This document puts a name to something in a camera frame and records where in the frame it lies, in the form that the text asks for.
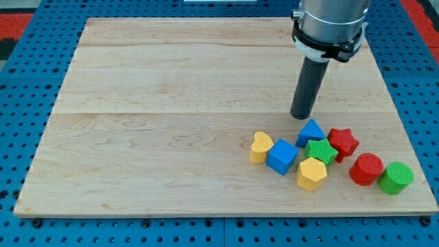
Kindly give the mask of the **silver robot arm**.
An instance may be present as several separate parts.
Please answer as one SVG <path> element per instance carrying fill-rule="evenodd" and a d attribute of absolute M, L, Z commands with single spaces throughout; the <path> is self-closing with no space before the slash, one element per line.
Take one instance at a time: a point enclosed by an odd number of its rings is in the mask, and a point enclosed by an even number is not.
<path fill-rule="evenodd" d="M 345 43 L 362 30 L 370 0 L 300 0 L 292 20 L 305 36 L 321 43 Z"/>

